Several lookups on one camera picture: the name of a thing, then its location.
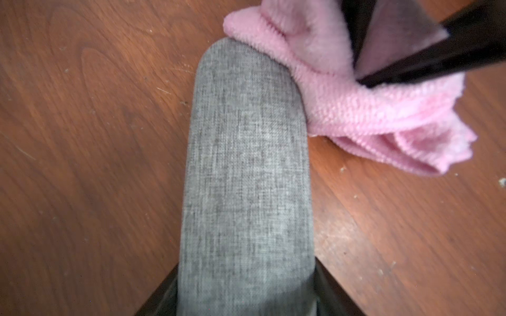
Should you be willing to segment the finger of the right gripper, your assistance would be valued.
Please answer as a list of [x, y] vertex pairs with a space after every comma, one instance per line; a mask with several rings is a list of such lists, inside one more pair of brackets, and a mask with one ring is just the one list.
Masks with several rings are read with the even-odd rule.
[[419, 83], [505, 61], [505, 1], [475, 1], [444, 21], [450, 36], [359, 80]]
[[341, 10], [349, 31], [354, 65], [357, 64], [361, 54], [376, 2], [376, 0], [342, 0]]

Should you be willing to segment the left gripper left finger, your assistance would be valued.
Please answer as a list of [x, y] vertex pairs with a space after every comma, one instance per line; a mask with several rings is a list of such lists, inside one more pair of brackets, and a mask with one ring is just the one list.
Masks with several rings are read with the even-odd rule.
[[176, 265], [159, 287], [146, 300], [135, 316], [176, 316], [178, 293], [178, 268]]

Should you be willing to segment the pink microfiber cloth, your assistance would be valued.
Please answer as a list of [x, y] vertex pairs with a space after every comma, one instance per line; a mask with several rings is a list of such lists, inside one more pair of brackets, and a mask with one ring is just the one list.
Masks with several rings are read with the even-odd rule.
[[358, 82], [447, 37], [416, 1], [378, 1], [358, 59], [339, 1], [263, 1], [228, 14], [223, 28], [289, 69], [308, 134], [417, 175], [442, 175], [472, 157], [477, 136], [453, 109], [463, 73], [373, 88]]

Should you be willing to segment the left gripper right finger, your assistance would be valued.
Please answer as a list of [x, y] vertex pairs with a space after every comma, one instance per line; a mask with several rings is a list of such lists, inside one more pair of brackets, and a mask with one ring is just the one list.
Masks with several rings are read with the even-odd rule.
[[366, 314], [346, 293], [323, 263], [315, 258], [314, 289], [317, 302], [317, 316], [365, 316]]

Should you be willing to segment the grey felt eyeglass case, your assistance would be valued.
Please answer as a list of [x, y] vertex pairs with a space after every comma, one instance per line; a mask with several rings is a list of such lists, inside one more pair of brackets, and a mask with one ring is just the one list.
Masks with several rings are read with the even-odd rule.
[[179, 315], [315, 315], [306, 119], [288, 70], [224, 38], [196, 73]]

